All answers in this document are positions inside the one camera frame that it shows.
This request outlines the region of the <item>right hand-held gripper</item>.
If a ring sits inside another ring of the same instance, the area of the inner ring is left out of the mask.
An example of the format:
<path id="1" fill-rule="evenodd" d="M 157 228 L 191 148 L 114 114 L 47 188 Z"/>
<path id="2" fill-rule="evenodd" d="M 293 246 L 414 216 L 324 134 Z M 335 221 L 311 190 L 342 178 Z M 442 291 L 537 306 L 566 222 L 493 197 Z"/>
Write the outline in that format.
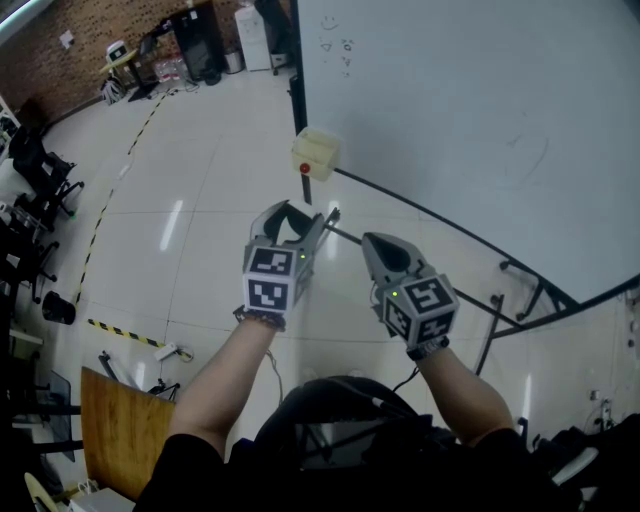
<path id="1" fill-rule="evenodd" d="M 408 349 L 443 341 L 455 321 L 459 301 L 444 274 L 419 276 L 426 259 L 412 243 L 384 233 L 365 233 L 362 252 L 378 285 L 373 306 L 391 337 Z"/>

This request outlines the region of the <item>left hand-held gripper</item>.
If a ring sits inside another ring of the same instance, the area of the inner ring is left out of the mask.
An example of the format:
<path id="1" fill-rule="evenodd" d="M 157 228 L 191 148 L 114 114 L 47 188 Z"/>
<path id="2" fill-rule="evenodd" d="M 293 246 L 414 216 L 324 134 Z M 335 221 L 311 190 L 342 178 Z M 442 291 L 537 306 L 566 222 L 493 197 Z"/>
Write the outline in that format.
<path id="1" fill-rule="evenodd" d="M 288 246 L 277 246 L 287 218 L 295 233 Z M 315 250 L 325 215 L 309 213 L 288 200 L 280 201 L 251 224 L 243 264 L 244 305 L 249 310 L 289 314 L 309 287 Z"/>

